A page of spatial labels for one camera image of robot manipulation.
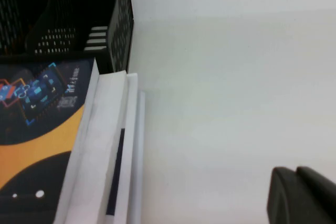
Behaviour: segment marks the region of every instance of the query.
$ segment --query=book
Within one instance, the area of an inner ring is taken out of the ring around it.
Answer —
[[[99,77],[83,158],[65,224],[104,223],[125,111],[125,71]]]
[[[98,76],[94,59],[0,65],[0,223],[64,223]]]
[[[122,129],[119,141],[104,224],[141,222],[145,94],[139,92],[138,95],[137,74],[128,74],[127,77],[129,92],[125,129]]]

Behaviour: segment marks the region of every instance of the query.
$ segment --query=book cover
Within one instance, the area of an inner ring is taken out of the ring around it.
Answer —
[[[53,223],[93,63],[0,65],[0,223]]]

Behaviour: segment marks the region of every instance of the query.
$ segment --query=black mesh desk organizer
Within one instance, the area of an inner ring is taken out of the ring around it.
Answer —
[[[8,55],[22,59],[17,54],[32,61],[94,54],[100,73],[127,70],[134,25],[131,0],[0,0],[0,4],[6,7],[0,13],[5,11],[0,60]]]

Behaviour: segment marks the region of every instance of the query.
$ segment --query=black object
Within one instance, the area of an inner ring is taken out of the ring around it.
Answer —
[[[114,216],[115,206],[117,204],[117,195],[118,195],[120,169],[121,169],[122,149],[123,149],[123,146],[124,146],[124,136],[125,136],[125,129],[121,129],[120,140],[119,140],[119,147],[118,147],[118,152],[117,152],[117,159],[115,160],[113,180],[112,180],[112,185],[111,185],[109,202],[108,202],[107,210],[106,210],[106,214],[107,215],[113,215]]]
[[[0,55],[21,54],[47,0],[0,0]]]
[[[276,167],[267,212],[270,224],[335,224],[336,184],[308,167]]]
[[[45,11],[34,12],[34,21],[36,16],[39,19],[26,37],[29,57],[57,55],[64,60],[73,52],[81,52],[82,56],[76,54],[79,58],[94,52],[100,73],[127,70],[134,25],[131,0],[48,0],[47,6],[37,4]],[[24,50],[7,51],[5,54],[19,54]],[[2,62],[5,57],[0,54]]]

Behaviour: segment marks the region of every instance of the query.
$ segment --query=orange graphic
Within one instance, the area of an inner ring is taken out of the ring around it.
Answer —
[[[28,166],[72,150],[84,105],[63,124],[31,141],[0,146],[0,188]]]

